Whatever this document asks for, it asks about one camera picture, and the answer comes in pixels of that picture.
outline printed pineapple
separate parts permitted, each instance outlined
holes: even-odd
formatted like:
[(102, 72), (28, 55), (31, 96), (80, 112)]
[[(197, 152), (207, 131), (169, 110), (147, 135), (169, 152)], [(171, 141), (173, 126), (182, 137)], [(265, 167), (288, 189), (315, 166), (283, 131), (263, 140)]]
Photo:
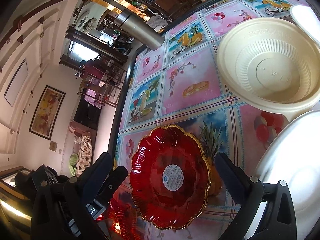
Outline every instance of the printed pineapple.
[(215, 155), (220, 152), (220, 148), (223, 145), (223, 141), (221, 140), (221, 128), (217, 130), (217, 128), (213, 127), (212, 123), (210, 124), (210, 127), (208, 127), (204, 122), (204, 127), (200, 127), (200, 129), (202, 130), (199, 136), (200, 142), (203, 146), (205, 157), (211, 166), (211, 186), (209, 189), (209, 196), (217, 196), (222, 188), (222, 180), (216, 170), (213, 160)]
[(191, 39), (189, 41), (189, 46), (192, 46), (194, 44), (197, 44), (199, 41), (202, 40), (202, 33), (199, 32), (200, 29), (200, 24), (197, 25), (193, 25), (192, 27), (190, 27), (189, 33), (192, 35)]

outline table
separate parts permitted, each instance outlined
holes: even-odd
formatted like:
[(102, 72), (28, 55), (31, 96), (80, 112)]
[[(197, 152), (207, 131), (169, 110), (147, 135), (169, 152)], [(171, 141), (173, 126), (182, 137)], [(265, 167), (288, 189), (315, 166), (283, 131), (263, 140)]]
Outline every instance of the table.
[[(122, 117), (114, 145), (115, 165), (130, 172), (139, 141), (156, 126), (177, 124), (202, 143), (200, 133), (207, 126), (217, 151), (225, 152), (248, 176), (254, 175), (265, 150), (288, 122), (284, 116), (262, 112), (230, 92), (217, 71), (217, 48), (230, 29), (246, 20), (291, 20), (289, 8), (294, 4), (307, 5), (305, 0), (209, 0), (175, 22), (157, 51), (139, 53), (122, 114), (119, 110)], [(218, 184), (220, 178), (213, 177)], [(240, 207), (225, 186), (212, 192), (204, 212), (187, 228), (166, 231), (139, 217), (128, 179), (115, 198), (127, 205), (128, 213), (136, 219), (141, 239), (218, 239)]]

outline picture frame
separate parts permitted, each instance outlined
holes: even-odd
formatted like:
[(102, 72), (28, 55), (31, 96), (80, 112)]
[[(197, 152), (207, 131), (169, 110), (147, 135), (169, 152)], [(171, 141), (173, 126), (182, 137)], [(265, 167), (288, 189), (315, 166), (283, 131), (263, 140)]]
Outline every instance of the picture frame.
[(18, 94), (22, 88), (23, 83), (25, 82), (27, 76), (29, 75), (28, 64), (26, 59), (22, 61), (17, 71), (14, 73), (5, 93), (4, 98), (8, 104), (13, 107)]
[(57, 151), (58, 143), (50, 141), (49, 150), (56, 152)]
[(51, 140), (53, 128), (65, 93), (46, 85), (37, 104), (29, 132)]

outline red glass dish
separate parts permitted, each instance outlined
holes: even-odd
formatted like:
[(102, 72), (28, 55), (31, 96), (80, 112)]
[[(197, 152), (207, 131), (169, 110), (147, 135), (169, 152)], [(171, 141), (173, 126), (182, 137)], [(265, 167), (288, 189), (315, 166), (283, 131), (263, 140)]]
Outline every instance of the red glass dish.
[(114, 223), (109, 230), (121, 235), (123, 240), (141, 240), (143, 237), (138, 230), (137, 214), (131, 206), (123, 206), (112, 198), (106, 217), (111, 218)]
[(159, 229), (182, 229), (207, 205), (211, 170), (198, 139), (169, 125), (140, 141), (129, 181), (145, 220)]

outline stainless steel pipe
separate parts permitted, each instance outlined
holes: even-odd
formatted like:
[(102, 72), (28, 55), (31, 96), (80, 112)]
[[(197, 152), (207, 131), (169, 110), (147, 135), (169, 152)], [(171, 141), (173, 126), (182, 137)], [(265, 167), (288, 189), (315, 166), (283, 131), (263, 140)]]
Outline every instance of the stainless steel pipe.
[(128, 9), (122, 11), (113, 23), (141, 43), (147, 45), (151, 50), (159, 49), (164, 43), (164, 37)]

